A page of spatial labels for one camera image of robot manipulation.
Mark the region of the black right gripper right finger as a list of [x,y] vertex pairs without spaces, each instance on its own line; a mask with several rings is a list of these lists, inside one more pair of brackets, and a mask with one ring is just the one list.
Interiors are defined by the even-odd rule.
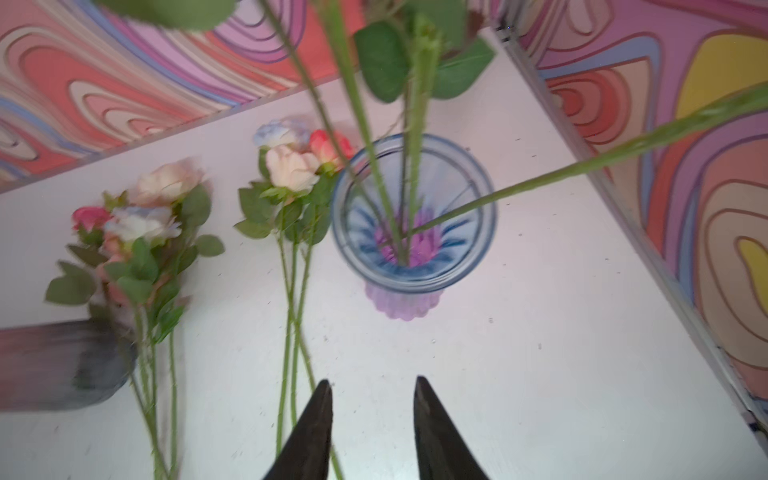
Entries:
[[421,480],[489,479],[424,376],[416,379],[413,420]]

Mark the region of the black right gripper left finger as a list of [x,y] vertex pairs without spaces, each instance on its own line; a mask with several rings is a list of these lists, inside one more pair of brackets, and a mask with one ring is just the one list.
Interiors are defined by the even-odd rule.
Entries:
[[333,395],[327,379],[315,388],[264,480],[326,480],[332,446]]

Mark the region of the purple blue glass vase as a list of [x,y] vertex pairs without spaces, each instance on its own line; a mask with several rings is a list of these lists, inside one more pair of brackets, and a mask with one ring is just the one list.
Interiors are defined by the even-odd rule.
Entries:
[[331,203],[340,252],[365,282],[374,307],[390,319],[426,316],[443,291],[469,275],[493,240],[498,209],[490,203],[433,225],[432,220],[492,192],[488,174],[464,148],[422,138],[418,188],[402,188],[405,139],[374,142],[376,166],[360,150],[343,172]]

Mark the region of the cream peach rose stem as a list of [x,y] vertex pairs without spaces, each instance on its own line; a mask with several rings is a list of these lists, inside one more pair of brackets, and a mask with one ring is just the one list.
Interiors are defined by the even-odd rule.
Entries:
[[286,308],[286,326],[276,417],[276,453],[289,451],[288,426],[299,423],[298,365],[303,359],[310,386],[315,377],[303,338],[302,325],[315,246],[330,227],[330,195],[334,167],[309,151],[288,145],[259,149],[262,179],[238,190],[243,219],[234,228],[243,236],[276,241]]

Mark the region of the pink spray rose bunch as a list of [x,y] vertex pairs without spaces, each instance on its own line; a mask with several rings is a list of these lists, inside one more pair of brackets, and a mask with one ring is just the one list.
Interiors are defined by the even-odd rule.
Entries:
[[207,207],[83,207],[73,214],[74,262],[61,260],[45,300],[85,306],[117,334],[151,445],[153,476],[181,470],[180,391],[175,331],[187,311],[182,276],[197,260],[224,253],[216,235],[200,233]]

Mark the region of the salmon pink rose stem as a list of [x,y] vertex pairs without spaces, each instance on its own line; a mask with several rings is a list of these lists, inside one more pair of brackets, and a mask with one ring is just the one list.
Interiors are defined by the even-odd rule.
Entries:
[[[330,117],[328,115],[325,103],[323,102],[321,95],[317,89],[317,86],[307,70],[307,67],[305,66],[299,54],[297,53],[293,41],[290,40],[286,30],[284,29],[282,22],[280,21],[280,19],[278,19],[277,15],[275,14],[269,2],[261,1],[259,5],[261,6],[267,20],[270,22],[273,30],[275,31],[275,33],[283,43],[283,47],[287,52],[288,58],[293,63],[295,70],[299,74],[299,77],[303,85],[308,89],[309,94],[312,98],[312,102],[314,104],[315,110],[320,117],[321,123],[323,124],[326,130],[332,131],[333,126],[331,125]],[[380,206],[377,206],[369,196],[365,196],[364,199],[368,202],[369,206],[372,208],[373,213],[377,218],[377,220],[381,223],[383,222],[388,223],[382,208],[382,204]]]

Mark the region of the pale pink rose bunch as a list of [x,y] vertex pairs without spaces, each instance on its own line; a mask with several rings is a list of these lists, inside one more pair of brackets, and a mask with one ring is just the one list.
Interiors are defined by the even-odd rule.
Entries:
[[601,170],[630,157],[639,156],[655,148],[675,143],[690,134],[713,128],[736,117],[752,114],[766,108],[767,85],[761,83],[751,86],[733,95],[713,101],[683,118],[663,124],[649,133],[638,136],[588,160],[533,177],[469,202],[415,228],[414,231],[421,233],[430,230],[504,198]]

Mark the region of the light blue flower stem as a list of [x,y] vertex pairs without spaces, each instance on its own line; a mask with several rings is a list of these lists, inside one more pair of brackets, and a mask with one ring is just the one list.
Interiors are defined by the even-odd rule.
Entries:
[[366,86],[383,103],[403,102],[403,158],[394,212],[411,263],[423,137],[429,104],[464,94],[494,53],[479,37],[487,23],[473,1],[364,1],[365,26],[353,35]]

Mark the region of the light pink rose stem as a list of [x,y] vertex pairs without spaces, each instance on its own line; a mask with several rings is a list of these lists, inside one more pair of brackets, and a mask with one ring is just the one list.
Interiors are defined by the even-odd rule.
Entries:
[[368,115],[356,81],[355,62],[348,40],[341,3],[339,1],[311,1],[311,5],[322,23],[323,31],[327,37],[328,44],[346,90],[350,108],[358,124],[358,130],[365,145],[371,173],[375,180],[382,208],[389,224],[388,232],[390,244],[396,254],[398,264],[404,266],[408,260],[408,256],[404,251],[400,227],[374,149]]

